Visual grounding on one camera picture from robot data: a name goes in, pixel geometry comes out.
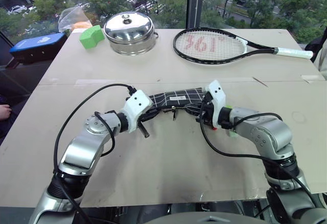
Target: green sponge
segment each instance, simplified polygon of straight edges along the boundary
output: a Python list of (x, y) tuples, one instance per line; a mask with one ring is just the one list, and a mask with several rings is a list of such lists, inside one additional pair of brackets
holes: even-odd
[(85, 30), (80, 35), (80, 42), (85, 49), (96, 47), (98, 42), (104, 39), (100, 25)]

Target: black cable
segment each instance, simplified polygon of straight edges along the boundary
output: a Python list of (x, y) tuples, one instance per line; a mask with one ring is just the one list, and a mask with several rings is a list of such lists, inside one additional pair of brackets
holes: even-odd
[(111, 220), (105, 220), (105, 219), (98, 218), (98, 217), (95, 217), (95, 216), (89, 216), (89, 217), (90, 217), (91, 219), (98, 220), (98, 221), (102, 221), (102, 222), (109, 223), (109, 224), (119, 224), (118, 222), (111, 221)]
[(278, 114), (276, 113), (257, 113), (257, 114), (253, 114), (253, 115), (249, 115), (246, 116), (244, 118), (241, 118), (240, 120), (238, 120), (236, 123), (234, 123), (233, 128), (235, 128), (236, 126), (238, 126), (240, 123), (242, 123), (243, 121), (250, 119), (250, 118), (257, 118), (257, 117), (261, 117), (261, 116), (275, 116), (277, 117), (279, 120), (282, 120), (282, 117), (280, 117)]
[(254, 216), (254, 218), (258, 218), (262, 213), (264, 213), (266, 210), (270, 208), (270, 205), (267, 205), (265, 208), (263, 208), (258, 214)]
[(227, 156), (227, 157), (235, 157), (235, 158), (254, 158), (254, 159), (261, 159), (262, 161), (266, 161), (268, 163), (271, 163), (275, 166), (277, 166), (279, 169), (281, 169), (282, 171), (284, 171), (289, 177), (291, 177), (298, 185), (300, 185), (300, 187), (306, 192), (306, 194), (309, 196), (309, 198), (311, 199), (312, 203), (315, 205), (315, 207), (317, 207), (316, 202), (311, 194), (311, 192), (308, 190), (308, 188), (295, 176), (293, 176), (287, 169), (283, 168), (280, 164), (276, 163), (275, 161), (266, 158), (266, 157), (262, 157), (259, 155), (252, 155), (252, 154), (229, 154), (229, 153), (225, 153), (223, 151), (220, 151), (219, 149), (217, 149), (209, 140), (205, 130), (204, 130), (204, 125), (203, 125), (203, 109), (204, 109), (204, 105), (205, 103), (202, 103), (201, 108), (200, 108), (200, 128), (201, 128), (201, 132), (202, 135), (206, 141), (206, 143), (212, 148), (212, 150), (214, 150), (216, 153), (219, 153), (223, 156)]
[(111, 149), (109, 149), (107, 152), (103, 153), (101, 155), (101, 157), (103, 157), (103, 156), (106, 156), (106, 155), (110, 154), (112, 152), (112, 150), (114, 149), (114, 146), (115, 146), (114, 134), (113, 134), (110, 126), (107, 124), (107, 122), (100, 116), (99, 112), (95, 111), (94, 115), (98, 118), (98, 120), (100, 120), (104, 124), (104, 126), (106, 127), (106, 129), (108, 130), (108, 132), (110, 134), (111, 141), (112, 141)]
[[(68, 116), (68, 118), (66, 119), (66, 121), (64, 122), (64, 124), (62, 125), (62, 127), (60, 128), (60, 131), (57, 135), (56, 141), (55, 141), (55, 148), (54, 148), (54, 153), (53, 153), (53, 165), (54, 165), (54, 174), (59, 172), (59, 167), (58, 167), (58, 146), (59, 146), (59, 140), (60, 137), (62, 135), (63, 130), (65, 129), (66, 125), (68, 124), (68, 122), (70, 121), (70, 119), (72, 118), (72, 116), (77, 112), (77, 110), (80, 109), (80, 107), (85, 104), (89, 99), (91, 99), (94, 95), (96, 95), (97, 93), (99, 93), (101, 90), (104, 90), (108, 87), (113, 87), (113, 86), (122, 86), (122, 87), (126, 87), (129, 90), (129, 94), (132, 95), (134, 92), (136, 92), (136, 89), (133, 88), (130, 85), (125, 85), (125, 84), (110, 84), (110, 85), (105, 85), (103, 87), (101, 87), (100, 89), (96, 90), (95, 92), (93, 92), (91, 95), (89, 95), (84, 101), (82, 101), (74, 110), (73, 112)], [(71, 202), (71, 204), (74, 206), (74, 208), (76, 209), (76, 211), (78, 211), (81, 216), (83, 217), (83, 219), (87, 222), (92, 224), (92, 221), (90, 220), (90, 218), (85, 214), (85, 212), (81, 209), (81, 207), (79, 207), (79, 205), (76, 203), (76, 201), (67, 193), (67, 190), (65, 189), (63, 182), (61, 179), (58, 179), (58, 183), (60, 186), (60, 190), (64, 193), (64, 195), (66, 196), (66, 198)]]

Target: beige tabletop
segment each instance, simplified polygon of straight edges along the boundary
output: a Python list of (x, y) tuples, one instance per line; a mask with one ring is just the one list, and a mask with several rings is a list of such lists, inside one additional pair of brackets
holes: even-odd
[[(284, 43), (283, 47), (297, 47), (284, 30), (234, 31), (253, 40), (259, 40), (261, 36), (266, 41), (262, 44)], [(0, 206), (36, 206), (50, 182), (54, 141), (66, 117), (104, 83), (117, 81), (126, 81), (151, 95), (203, 87), (213, 79), (219, 80), (227, 104), (282, 116), (293, 132), (298, 165), (303, 169), (310, 189), (312, 192), (327, 191), (327, 82), (311, 63), (260, 55), (260, 58), (238, 61), (234, 67), (225, 65), (222, 67), (225, 71), (218, 67), (208, 68), (175, 55), (171, 47), (175, 33), (176, 30), (160, 30), (156, 47), (137, 57), (114, 53), (106, 40), (86, 51), (78, 42), (79, 34), (72, 34), (0, 147)], [(274, 36), (275, 42), (264, 37), (268, 34), (270, 38)], [(124, 88), (115, 87), (87, 102), (64, 131), (59, 155), (82, 129), (85, 118), (95, 110), (118, 111), (127, 96)], [(205, 144), (199, 123), (189, 114), (179, 111), (175, 121), (171, 113), (160, 114), (144, 125), (150, 133), (147, 139), (140, 131), (118, 135), (113, 153), (99, 161), (85, 189), (82, 206), (265, 197), (268, 184), (262, 162), (217, 155)], [(254, 145), (244, 138), (228, 137), (224, 130), (208, 130), (208, 133), (222, 151), (257, 154)]]

